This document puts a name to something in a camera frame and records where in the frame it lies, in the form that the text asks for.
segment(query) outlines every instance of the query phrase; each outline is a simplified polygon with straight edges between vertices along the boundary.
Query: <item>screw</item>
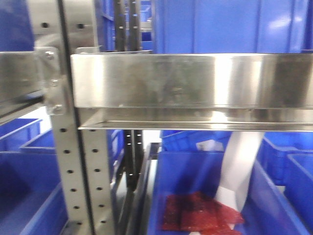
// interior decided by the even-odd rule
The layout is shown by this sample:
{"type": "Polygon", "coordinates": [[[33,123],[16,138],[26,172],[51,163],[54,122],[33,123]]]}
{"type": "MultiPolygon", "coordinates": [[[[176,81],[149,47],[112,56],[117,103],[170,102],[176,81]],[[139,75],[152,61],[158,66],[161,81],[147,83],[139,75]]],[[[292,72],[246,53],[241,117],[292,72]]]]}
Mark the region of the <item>screw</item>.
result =
{"type": "Polygon", "coordinates": [[[53,110],[54,112],[60,111],[61,109],[62,109],[62,104],[54,105],[53,108],[52,108],[52,110],[53,110]]]}
{"type": "Polygon", "coordinates": [[[54,59],[54,52],[52,52],[52,51],[46,51],[45,55],[47,56],[47,58],[49,60],[53,60],[54,59]]]}
{"type": "Polygon", "coordinates": [[[59,84],[59,80],[58,80],[58,79],[52,79],[52,80],[50,81],[50,85],[51,85],[52,87],[57,87],[58,84],[59,84]]]}
{"type": "Polygon", "coordinates": [[[29,80],[24,78],[24,79],[21,80],[21,83],[26,86],[26,85],[28,85],[29,80]]]}

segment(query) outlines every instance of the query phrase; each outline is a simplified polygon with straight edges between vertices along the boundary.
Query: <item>stainless steel shelf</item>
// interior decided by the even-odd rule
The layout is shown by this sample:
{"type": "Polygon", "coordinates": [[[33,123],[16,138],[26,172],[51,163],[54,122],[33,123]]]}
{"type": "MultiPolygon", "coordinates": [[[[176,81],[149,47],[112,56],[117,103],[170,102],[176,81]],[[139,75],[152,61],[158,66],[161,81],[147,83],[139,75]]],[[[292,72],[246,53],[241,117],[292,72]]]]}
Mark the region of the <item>stainless steel shelf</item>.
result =
{"type": "Polygon", "coordinates": [[[312,67],[311,54],[72,56],[75,106],[95,111],[80,129],[311,131],[312,67]]]}
{"type": "Polygon", "coordinates": [[[42,105],[36,52],[0,52],[0,124],[42,105]]]}

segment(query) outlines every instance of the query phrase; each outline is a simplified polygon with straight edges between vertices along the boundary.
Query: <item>plastic storage bin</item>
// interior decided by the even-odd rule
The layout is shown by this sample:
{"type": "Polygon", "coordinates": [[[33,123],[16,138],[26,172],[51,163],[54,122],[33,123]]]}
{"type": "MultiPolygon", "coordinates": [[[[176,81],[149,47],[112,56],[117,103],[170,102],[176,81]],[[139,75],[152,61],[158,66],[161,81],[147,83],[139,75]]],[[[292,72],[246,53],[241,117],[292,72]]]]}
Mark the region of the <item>plastic storage bin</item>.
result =
{"type": "Polygon", "coordinates": [[[230,131],[161,131],[163,151],[199,151],[205,149],[208,140],[222,143],[219,150],[226,149],[230,131]]]}
{"type": "MultiPolygon", "coordinates": [[[[140,6],[140,21],[146,22],[151,17],[151,5],[141,3],[140,6]]],[[[129,11],[126,9],[126,22],[129,21],[129,11]]]]}
{"type": "Polygon", "coordinates": [[[115,26],[112,0],[102,0],[105,44],[102,50],[115,50],[115,26]]]}
{"type": "MultiPolygon", "coordinates": [[[[160,230],[166,196],[198,190],[214,196],[219,184],[222,159],[222,153],[214,152],[161,152],[157,163],[147,234],[189,234],[160,230]]],[[[236,225],[235,229],[244,235],[309,234],[291,205],[258,162],[252,171],[248,197],[242,214],[246,222],[243,225],[236,225]]]]}
{"type": "Polygon", "coordinates": [[[285,195],[313,232],[313,154],[288,155],[285,195]]]}
{"type": "Polygon", "coordinates": [[[48,130],[21,147],[21,152],[24,153],[43,153],[43,154],[55,154],[55,144],[52,130],[48,130]]]}
{"type": "Polygon", "coordinates": [[[156,53],[301,52],[309,2],[155,0],[154,49],[156,53]]]}
{"type": "Polygon", "coordinates": [[[143,50],[152,50],[153,42],[151,37],[151,32],[142,32],[141,33],[141,45],[143,50]]]}
{"type": "Polygon", "coordinates": [[[312,132],[268,132],[258,152],[258,160],[276,185],[285,185],[287,155],[313,153],[312,132]]]}
{"type": "Polygon", "coordinates": [[[56,156],[0,153],[0,234],[58,235],[66,221],[56,156]]]}
{"type": "Polygon", "coordinates": [[[124,156],[123,130],[107,130],[107,144],[109,154],[110,175],[119,167],[124,156]]]}
{"type": "Polygon", "coordinates": [[[313,1],[309,1],[304,49],[313,53],[313,1]]]}
{"type": "Polygon", "coordinates": [[[31,50],[34,37],[26,1],[0,1],[0,51],[31,50]]]}
{"type": "Polygon", "coordinates": [[[0,126],[0,152],[18,151],[27,141],[40,134],[41,119],[18,118],[0,126]]]}

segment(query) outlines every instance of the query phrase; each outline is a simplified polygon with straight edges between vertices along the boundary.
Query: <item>white label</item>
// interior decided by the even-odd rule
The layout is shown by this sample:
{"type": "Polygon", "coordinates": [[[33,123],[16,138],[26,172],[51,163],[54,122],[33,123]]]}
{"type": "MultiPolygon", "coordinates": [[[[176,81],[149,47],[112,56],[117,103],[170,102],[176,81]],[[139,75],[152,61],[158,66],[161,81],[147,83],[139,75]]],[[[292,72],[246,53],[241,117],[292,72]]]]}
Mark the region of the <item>white label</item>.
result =
{"type": "Polygon", "coordinates": [[[224,151],[223,144],[215,140],[198,142],[196,146],[200,151],[224,151]]]}

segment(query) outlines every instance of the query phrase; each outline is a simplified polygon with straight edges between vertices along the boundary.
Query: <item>storage rack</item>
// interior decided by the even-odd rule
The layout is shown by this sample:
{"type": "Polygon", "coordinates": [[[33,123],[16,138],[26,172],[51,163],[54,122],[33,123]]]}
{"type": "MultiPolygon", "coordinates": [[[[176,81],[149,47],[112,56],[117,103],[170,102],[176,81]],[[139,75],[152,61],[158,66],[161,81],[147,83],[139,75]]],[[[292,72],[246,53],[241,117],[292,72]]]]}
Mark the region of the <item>storage rack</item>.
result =
{"type": "MultiPolygon", "coordinates": [[[[141,162],[132,161],[138,157],[135,152],[141,151],[134,137],[140,134],[134,129],[313,130],[310,54],[105,53],[98,0],[27,3],[36,50],[2,52],[0,56],[8,59],[0,64],[0,72],[21,83],[19,68],[27,66],[33,89],[16,97],[39,94],[7,110],[0,120],[5,123],[43,105],[38,80],[45,81],[45,105],[51,115],[69,216],[65,233],[134,234],[150,153],[134,166],[141,162]],[[129,187],[121,214],[116,211],[117,184],[112,186],[109,180],[105,144],[106,129],[116,128],[131,130],[126,137],[133,136],[128,143],[137,151],[129,150],[125,156],[130,164],[126,165],[128,178],[140,175],[129,187]]],[[[138,1],[131,4],[129,48],[139,50],[138,1]]],[[[117,51],[127,48],[125,16],[120,14],[123,6],[122,0],[114,1],[117,51]]],[[[10,86],[17,91],[16,83],[10,86]]],[[[157,145],[151,148],[155,152],[157,145]]]]}

